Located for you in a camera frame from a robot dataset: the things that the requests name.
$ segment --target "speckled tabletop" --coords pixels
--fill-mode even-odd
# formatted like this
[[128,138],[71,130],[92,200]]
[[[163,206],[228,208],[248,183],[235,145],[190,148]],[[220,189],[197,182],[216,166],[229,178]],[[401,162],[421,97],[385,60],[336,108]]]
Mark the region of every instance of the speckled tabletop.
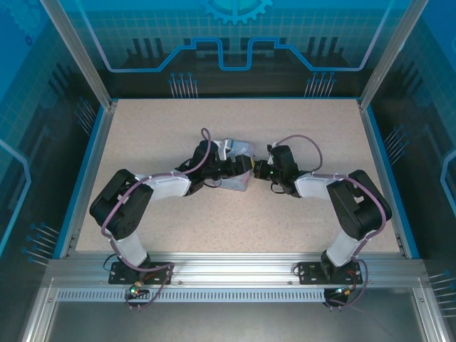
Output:
[[[257,159],[267,158],[268,143],[308,135],[321,147],[321,173],[363,169],[380,188],[355,100],[119,100],[90,203],[119,169],[142,175],[173,170],[192,156],[201,127],[216,140],[254,143]],[[301,170],[318,164],[309,142],[288,143]],[[246,192],[204,187],[154,202],[138,234],[154,252],[322,252],[331,245],[341,228],[330,201],[276,195],[269,186],[251,177]],[[88,212],[76,249],[110,250]],[[365,251],[398,251],[390,222]]]

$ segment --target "bracket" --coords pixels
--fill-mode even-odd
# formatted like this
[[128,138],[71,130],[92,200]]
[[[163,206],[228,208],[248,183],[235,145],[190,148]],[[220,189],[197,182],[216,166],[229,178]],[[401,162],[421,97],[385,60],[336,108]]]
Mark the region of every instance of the bracket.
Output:
[[299,277],[300,285],[351,285],[353,284],[353,278],[348,275],[349,271],[355,273],[356,285],[363,283],[363,276],[358,262],[349,262],[338,270],[331,280],[326,278],[319,261],[299,262],[293,270],[294,274]]
[[[169,264],[168,262],[155,262],[152,265],[154,267],[159,267]],[[144,285],[161,285],[166,278],[167,272],[169,269],[162,269],[155,273],[150,273],[146,276],[144,280]],[[171,284],[171,277],[168,279],[166,284]],[[111,264],[110,275],[108,283],[111,285],[132,285],[140,279],[140,272],[135,271],[125,265],[123,262],[117,261]]]

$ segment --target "gear logo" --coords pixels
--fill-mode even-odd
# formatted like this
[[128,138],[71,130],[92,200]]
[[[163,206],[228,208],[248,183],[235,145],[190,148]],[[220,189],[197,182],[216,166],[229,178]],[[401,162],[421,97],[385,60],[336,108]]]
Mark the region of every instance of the gear logo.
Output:
[[257,14],[266,13],[266,6],[272,5],[272,0],[202,0],[206,14],[212,14],[214,20],[221,19],[223,24],[238,22],[247,24],[249,19],[256,20]]
[[43,17],[39,0],[0,0],[0,9],[9,11],[27,35],[31,35],[40,26]]

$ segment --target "blue glass wall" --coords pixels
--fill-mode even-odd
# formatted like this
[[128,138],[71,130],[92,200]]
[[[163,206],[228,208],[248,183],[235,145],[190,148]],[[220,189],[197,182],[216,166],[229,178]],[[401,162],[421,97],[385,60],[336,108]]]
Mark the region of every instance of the blue glass wall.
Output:
[[359,96],[407,5],[63,1],[113,97],[168,98]]
[[372,102],[430,274],[456,274],[455,17],[430,0]]
[[31,225],[58,235],[99,105],[39,1],[0,1],[0,46],[0,339],[17,341],[53,249]]

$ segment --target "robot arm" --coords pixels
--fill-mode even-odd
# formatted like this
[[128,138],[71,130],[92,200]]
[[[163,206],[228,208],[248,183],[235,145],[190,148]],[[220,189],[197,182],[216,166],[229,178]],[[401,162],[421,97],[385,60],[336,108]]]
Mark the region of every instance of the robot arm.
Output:
[[[193,169],[203,159],[207,151],[207,140],[203,140],[195,149],[194,155],[187,162],[182,163],[169,175],[152,177],[148,181],[134,189],[126,202],[115,212],[106,229],[109,231],[112,243],[115,244],[124,260],[135,267],[146,269],[150,263],[149,256],[141,244],[136,229],[143,217],[144,211],[150,202],[158,201],[167,197],[183,197],[194,194],[200,190],[204,180],[220,180],[249,171],[252,168],[250,157],[238,155],[235,161],[226,156],[229,139],[223,142],[212,141],[208,157],[195,171],[186,175],[182,172]],[[105,186],[103,191],[96,197],[90,206],[90,215],[96,222],[103,226],[106,217],[111,213],[119,199],[139,180],[143,175],[134,175],[127,170],[119,170]]]
[[[334,243],[323,252],[321,266],[328,280],[343,271],[366,240],[382,224],[382,214],[374,201],[344,176],[327,177],[300,171],[294,162],[289,146],[268,146],[269,161],[255,163],[255,178],[270,180],[280,185],[284,193],[293,197],[317,197],[331,200],[342,231]],[[391,218],[391,208],[385,198],[362,170],[348,175],[350,180],[366,188],[381,204],[386,220]]]

